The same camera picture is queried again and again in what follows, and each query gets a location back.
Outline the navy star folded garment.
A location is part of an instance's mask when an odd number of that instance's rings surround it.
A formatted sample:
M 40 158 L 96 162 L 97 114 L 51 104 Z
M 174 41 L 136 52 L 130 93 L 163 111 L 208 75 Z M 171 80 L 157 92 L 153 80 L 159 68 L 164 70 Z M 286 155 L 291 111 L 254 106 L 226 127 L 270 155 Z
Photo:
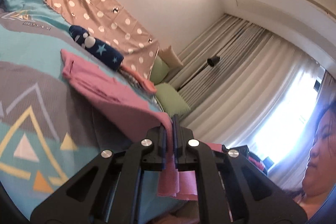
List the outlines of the navy star folded garment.
M 118 50 L 115 50 L 108 43 L 93 37 L 89 34 L 88 30 L 80 26 L 70 26 L 69 34 L 79 46 L 100 60 L 108 68 L 113 71 L 119 70 L 124 57 Z

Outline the black floor lamp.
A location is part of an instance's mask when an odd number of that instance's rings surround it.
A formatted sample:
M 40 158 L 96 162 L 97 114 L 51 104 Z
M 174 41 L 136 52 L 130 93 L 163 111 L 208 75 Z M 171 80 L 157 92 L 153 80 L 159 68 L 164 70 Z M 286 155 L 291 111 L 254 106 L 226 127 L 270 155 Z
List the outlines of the black floor lamp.
M 219 56 L 213 56 L 207 59 L 207 62 L 197 71 L 195 72 L 190 79 L 188 79 L 184 84 L 182 84 L 177 91 L 180 91 L 183 89 L 187 84 L 189 84 L 195 77 L 197 77 L 203 70 L 205 70 L 207 67 L 213 68 L 215 65 L 219 63 L 221 58 Z

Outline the beige pillow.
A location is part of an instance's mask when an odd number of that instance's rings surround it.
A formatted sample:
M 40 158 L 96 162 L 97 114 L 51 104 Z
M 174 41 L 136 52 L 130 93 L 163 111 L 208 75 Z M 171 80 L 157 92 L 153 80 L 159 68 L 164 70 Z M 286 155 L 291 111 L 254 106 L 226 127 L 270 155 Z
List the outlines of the beige pillow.
M 183 67 L 183 62 L 180 61 L 172 46 L 160 49 L 158 55 L 170 69 Z

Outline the coral folded garment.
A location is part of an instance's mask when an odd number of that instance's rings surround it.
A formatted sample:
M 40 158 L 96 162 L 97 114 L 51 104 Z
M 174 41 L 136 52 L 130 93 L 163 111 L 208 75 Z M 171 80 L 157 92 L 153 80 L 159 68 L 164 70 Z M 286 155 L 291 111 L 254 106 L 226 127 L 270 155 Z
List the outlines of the coral folded garment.
M 147 93 L 149 93 L 151 95 L 156 94 L 157 89 L 150 80 L 142 77 L 138 72 L 136 72 L 133 69 L 127 67 L 126 65 L 121 64 L 120 69 L 122 71 L 128 73 L 129 75 L 131 75 L 131 77 L 133 77 Z

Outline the teal grey patterned bedspread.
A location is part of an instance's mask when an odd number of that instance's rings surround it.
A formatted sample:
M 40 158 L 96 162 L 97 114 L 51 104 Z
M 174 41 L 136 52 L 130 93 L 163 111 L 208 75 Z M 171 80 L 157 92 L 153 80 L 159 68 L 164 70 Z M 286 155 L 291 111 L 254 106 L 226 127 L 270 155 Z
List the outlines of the teal grey patterned bedspread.
M 82 49 L 68 24 L 43 0 L 3 0 L 1 6 L 1 223 L 27 223 L 33 210 L 104 149 L 119 152 L 157 125 L 160 112 L 119 74 Z M 122 120 L 104 115 L 63 78 L 71 67 L 97 65 L 115 81 L 118 97 L 144 107 Z

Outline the pink polka dot sheet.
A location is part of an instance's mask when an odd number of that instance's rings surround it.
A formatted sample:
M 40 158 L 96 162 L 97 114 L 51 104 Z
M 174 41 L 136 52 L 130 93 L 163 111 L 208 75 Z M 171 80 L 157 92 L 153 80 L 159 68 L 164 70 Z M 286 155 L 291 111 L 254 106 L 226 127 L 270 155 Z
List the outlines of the pink polka dot sheet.
M 149 79 L 158 40 L 117 0 L 45 0 L 69 24 L 85 28 L 123 56 L 123 64 Z

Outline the pink shirt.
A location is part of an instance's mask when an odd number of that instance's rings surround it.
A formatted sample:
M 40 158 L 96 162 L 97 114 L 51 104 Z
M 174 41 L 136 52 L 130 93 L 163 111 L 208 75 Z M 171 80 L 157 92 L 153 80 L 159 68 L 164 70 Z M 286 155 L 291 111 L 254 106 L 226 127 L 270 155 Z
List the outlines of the pink shirt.
M 159 175 L 158 195 L 196 201 L 195 173 L 179 172 L 175 168 L 173 124 L 168 114 L 150 110 L 149 102 L 129 86 L 106 75 L 98 65 L 65 49 L 60 53 L 64 63 L 63 77 L 131 141 L 141 141 L 149 129 L 164 126 L 167 133 L 167 166 Z

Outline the beige curtain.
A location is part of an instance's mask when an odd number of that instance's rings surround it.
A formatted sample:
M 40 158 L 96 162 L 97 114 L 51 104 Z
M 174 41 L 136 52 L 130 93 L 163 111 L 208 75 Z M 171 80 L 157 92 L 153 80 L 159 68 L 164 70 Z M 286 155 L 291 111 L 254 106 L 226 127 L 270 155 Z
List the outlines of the beige curtain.
M 335 98 L 335 79 L 287 40 L 231 15 L 223 15 L 182 53 L 183 67 L 169 80 L 190 112 L 183 125 L 202 141 L 247 145 L 273 165 L 276 181 L 302 177 L 320 112 Z

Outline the green pillow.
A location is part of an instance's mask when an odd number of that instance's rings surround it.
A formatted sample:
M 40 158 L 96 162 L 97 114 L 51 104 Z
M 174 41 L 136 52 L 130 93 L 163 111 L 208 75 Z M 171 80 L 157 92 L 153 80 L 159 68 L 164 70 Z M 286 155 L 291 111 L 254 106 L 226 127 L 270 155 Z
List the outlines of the green pillow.
M 151 70 L 150 80 L 153 84 L 161 83 L 170 71 L 169 66 L 157 56 Z
M 181 95 L 167 83 L 161 83 L 155 86 L 157 89 L 156 100 L 161 106 L 162 110 L 170 117 L 174 115 L 183 118 L 190 112 L 190 107 Z

